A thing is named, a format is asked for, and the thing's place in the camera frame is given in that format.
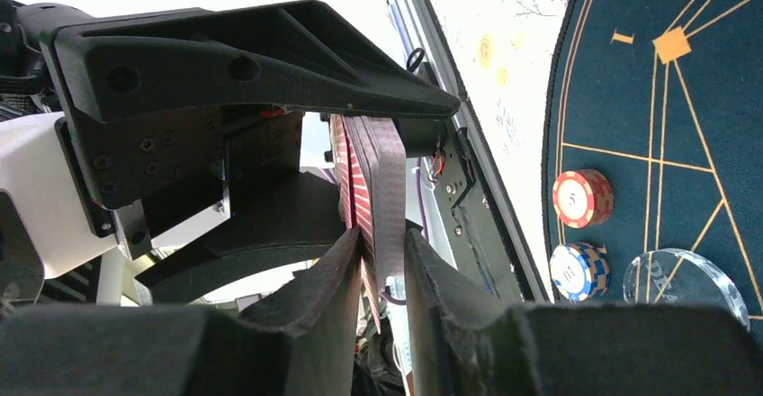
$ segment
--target casino chip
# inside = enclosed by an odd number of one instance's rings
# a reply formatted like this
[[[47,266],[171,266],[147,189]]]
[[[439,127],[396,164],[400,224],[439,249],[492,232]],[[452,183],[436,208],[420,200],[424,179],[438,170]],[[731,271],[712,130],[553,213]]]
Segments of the casino chip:
[[[595,169],[561,173],[553,183],[552,195],[559,219],[572,228],[606,221],[615,206],[612,185]]]
[[[599,297],[609,287],[609,265],[603,248],[589,243],[559,245],[550,261],[551,278],[561,295],[571,302]]]

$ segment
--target blue felt table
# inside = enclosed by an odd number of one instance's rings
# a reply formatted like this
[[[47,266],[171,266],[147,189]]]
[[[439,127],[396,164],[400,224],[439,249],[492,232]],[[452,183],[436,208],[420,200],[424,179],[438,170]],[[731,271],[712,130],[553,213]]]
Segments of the blue felt table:
[[[735,282],[763,342],[763,0],[571,0],[568,15],[544,151],[549,252],[606,246],[603,300],[619,301],[635,257],[694,250]],[[572,229],[551,188],[581,168],[609,179],[615,210]]]

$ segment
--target white plastic housing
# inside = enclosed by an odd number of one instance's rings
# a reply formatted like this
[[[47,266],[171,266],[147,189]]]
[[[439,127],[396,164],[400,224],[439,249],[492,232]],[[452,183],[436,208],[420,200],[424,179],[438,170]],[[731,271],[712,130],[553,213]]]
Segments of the white plastic housing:
[[[58,277],[117,244],[88,227],[64,152],[54,130],[60,112],[0,122],[0,190],[29,231],[45,268]]]

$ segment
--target black cylinder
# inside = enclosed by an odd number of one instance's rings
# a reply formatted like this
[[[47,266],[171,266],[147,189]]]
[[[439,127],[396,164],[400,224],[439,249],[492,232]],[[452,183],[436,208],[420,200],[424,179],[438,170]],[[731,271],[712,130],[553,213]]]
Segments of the black cylinder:
[[[86,23],[93,17],[65,4],[37,3],[16,9],[16,20],[24,28],[29,46],[39,50],[54,30],[66,25]]]

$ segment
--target blue casino chip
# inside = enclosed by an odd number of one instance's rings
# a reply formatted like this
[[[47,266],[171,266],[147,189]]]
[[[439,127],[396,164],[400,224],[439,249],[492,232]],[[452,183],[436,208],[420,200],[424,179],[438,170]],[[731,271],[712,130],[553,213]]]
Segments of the blue casino chip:
[[[551,261],[553,283],[571,302],[582,302],[606,293],[610,283],[609,265],[600,249],[588,243],[559,245]]]

